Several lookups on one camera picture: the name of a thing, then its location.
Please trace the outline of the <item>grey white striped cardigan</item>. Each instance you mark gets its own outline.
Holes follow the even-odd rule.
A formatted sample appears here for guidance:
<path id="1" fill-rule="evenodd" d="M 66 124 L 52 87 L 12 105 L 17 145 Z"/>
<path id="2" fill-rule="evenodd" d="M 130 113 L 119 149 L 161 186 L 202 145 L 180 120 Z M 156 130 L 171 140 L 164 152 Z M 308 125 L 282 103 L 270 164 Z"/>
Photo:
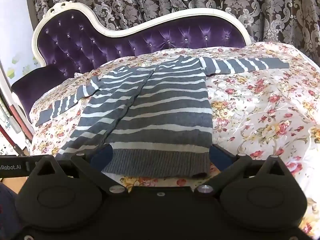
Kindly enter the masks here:
<path id="1" fill-rule="evenodd" d="M 57 160 L 110 144 L 107 173 L 133 177 L 193 177 L 209 172 L 212 108 L 206 78 L 287 69 L 278 58 L 216 60 L 180 56 L 155 66 L 118 67 L 93 76 L 76 92 L 40 113 L 42 125 L 81 99 L 89 102 Z"/>

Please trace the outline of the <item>floral bedspread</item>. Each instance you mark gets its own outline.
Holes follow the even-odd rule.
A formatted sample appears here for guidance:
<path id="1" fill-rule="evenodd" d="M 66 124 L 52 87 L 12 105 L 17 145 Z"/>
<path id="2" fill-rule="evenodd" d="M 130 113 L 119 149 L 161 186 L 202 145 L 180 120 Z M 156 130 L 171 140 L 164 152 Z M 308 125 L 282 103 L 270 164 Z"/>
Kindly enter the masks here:
<path id="1" fill-rule="evenodd" d="M 300 228 L 310 237 L 318 238 L 319 67 L 292 45 L 258 42 L 245 48 L 176 48 L 122 57 L 96 70 L 78 70 L 66 81 L 42 92 L 31 108 L 31 122 L 36 124 L 41 111 L 73 94 L 93 75 L 103 76 L 123 65 L 160 64 L 181 55 L 217 60 L 277 57 L 289 63 L 288 69 L 207 79 L 213 110 L 213 141 L 229 152 L 245 153 L 255 160 L 271 154 L 280 156 L 308 200 Z"/>

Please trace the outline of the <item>purple tufted white-framed headboard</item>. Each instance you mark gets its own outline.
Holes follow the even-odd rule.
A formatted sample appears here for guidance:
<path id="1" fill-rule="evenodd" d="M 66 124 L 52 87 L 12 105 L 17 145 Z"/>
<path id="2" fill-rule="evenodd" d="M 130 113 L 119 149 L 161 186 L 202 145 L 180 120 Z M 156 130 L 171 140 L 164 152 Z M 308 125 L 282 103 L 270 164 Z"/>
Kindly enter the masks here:
<path id="1" fill-rule="evenodd" d="M 11 89 L 31 118 L 34 103 L 75 73 L 167 49 L 242 48 L 251 42 L 244 25 L 219 9 L 186 9 L 125 30 L 112 30 L 83 3 L 62 2 L 49 9 L 33 32 L 31 50 L 39 68 Z"/>

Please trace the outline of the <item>damask patterned curtain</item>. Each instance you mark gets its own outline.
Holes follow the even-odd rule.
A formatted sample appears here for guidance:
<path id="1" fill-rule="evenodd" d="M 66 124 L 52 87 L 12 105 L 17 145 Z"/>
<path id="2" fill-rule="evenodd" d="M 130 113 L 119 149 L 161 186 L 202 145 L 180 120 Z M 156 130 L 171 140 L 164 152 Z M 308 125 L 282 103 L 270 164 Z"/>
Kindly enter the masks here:
<path id="1" fill-rule="evenodd" d="M 37 18 L 64 1 L 84 3 L 113 30 L 184 9 L 220 9 L 235 16 L 254 41 L 291 44 L 319 62 L 319 0 L 33 0 Z"/>

